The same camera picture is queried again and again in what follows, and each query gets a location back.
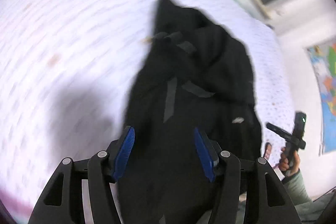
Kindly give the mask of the green sleeved right forearm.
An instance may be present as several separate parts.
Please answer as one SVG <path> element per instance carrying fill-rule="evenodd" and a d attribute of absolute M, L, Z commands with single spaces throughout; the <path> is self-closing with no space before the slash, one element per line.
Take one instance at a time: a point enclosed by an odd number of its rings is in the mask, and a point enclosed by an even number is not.
<path fill-rule="evenodd" d="M 328 193 L 314 201 L 308 196 L 300 170 L 282 180 L 302 223 L 315 223 L 333 196 Z"/>

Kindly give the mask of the person's right hand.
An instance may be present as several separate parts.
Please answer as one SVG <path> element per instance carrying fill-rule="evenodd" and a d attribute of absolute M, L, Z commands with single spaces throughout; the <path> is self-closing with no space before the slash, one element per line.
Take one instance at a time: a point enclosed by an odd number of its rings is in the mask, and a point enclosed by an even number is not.
<path fill-rule="evenodd" d="M 279 170 L 287 177 L 293 176 L 299 171 L 300 158 L 297 151 L 294 151 L 293 157 L 289 160 L 286 156 L 286 148 L 282 147 L 281 149 L 281 158 L 278 164 Z"/>

